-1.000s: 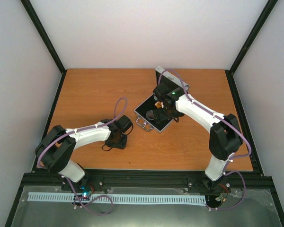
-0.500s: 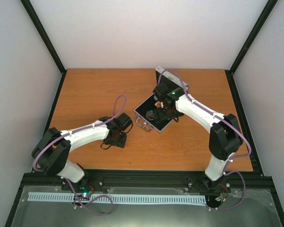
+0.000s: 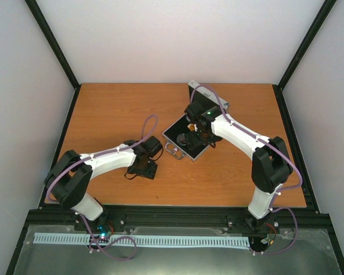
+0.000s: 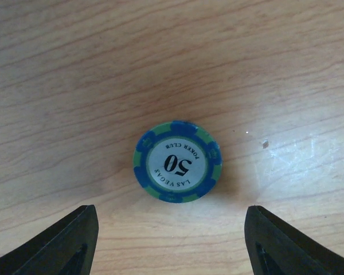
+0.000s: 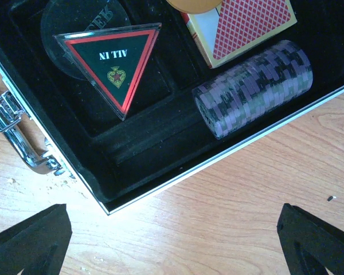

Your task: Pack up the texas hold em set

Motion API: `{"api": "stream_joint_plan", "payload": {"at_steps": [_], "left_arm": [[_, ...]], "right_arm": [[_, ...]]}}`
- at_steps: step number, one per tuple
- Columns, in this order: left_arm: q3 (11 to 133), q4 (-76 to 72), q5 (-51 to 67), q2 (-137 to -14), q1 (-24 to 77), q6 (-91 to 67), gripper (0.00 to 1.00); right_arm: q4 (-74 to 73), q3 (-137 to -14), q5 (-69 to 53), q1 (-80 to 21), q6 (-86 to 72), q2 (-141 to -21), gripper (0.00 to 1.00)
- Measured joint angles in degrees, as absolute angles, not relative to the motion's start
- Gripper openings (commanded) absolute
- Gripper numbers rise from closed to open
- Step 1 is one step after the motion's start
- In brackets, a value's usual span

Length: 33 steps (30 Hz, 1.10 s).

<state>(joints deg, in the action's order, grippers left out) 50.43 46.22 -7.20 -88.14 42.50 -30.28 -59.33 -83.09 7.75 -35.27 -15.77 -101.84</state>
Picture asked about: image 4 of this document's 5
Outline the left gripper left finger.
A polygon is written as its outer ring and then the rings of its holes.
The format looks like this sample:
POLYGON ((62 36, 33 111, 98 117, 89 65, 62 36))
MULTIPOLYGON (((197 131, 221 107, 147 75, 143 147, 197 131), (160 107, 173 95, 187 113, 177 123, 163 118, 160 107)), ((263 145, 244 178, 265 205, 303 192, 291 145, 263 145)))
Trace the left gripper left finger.
POLYGON ((99 223, 83 205, 0 257, 0 274, 90 274, 99 223))

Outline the single blue green chip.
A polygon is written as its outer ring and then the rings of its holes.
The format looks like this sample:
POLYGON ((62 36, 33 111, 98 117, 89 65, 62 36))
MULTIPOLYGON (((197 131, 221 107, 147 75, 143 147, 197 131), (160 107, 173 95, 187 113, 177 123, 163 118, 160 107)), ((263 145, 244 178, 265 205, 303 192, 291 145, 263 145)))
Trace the single blue green chip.
POLYGON ((209 193, 222 172, 220 146, 202 127, 174 120, 147 131, 133 154, 134 174, 152 197, 169 203, 209 193))

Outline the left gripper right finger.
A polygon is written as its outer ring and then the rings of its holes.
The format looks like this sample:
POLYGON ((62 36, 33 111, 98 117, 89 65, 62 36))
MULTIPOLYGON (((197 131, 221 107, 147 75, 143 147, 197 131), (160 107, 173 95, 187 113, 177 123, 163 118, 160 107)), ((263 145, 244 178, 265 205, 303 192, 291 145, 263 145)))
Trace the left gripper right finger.
POLYGON ((262 206, 248 207, 244 237, 254 274, 344 274, 344 258, 262 206))

